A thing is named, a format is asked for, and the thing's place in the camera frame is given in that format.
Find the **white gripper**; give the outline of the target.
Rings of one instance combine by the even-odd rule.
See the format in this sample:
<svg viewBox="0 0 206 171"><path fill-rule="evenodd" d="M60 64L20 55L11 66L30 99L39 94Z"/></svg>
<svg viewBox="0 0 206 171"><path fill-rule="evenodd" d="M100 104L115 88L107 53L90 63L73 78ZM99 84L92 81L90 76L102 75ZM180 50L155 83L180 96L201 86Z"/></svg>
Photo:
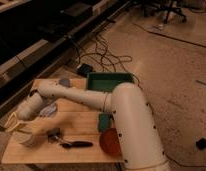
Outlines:
<svg viewBox="0 0 206 171"><path fill-rule="evenodd" d="M4 127L5 131L10 133L18 131L27 125L26 121L20 120L16 112L13 112L7 119Z"/></svg>

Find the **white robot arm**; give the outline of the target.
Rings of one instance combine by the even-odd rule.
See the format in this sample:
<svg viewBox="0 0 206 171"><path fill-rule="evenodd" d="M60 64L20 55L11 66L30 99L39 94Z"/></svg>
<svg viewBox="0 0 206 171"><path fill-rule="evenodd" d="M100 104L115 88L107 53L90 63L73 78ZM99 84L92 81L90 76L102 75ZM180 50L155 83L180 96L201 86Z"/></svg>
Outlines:
<svg viewBox="0 0 206 171"><path fill-rule="evenodd" d="M130 82L109 93L43 80L8 118L6 131L19 130L60 98L113 115L126 171L171 171L148 101L141 88Z"/></svg>

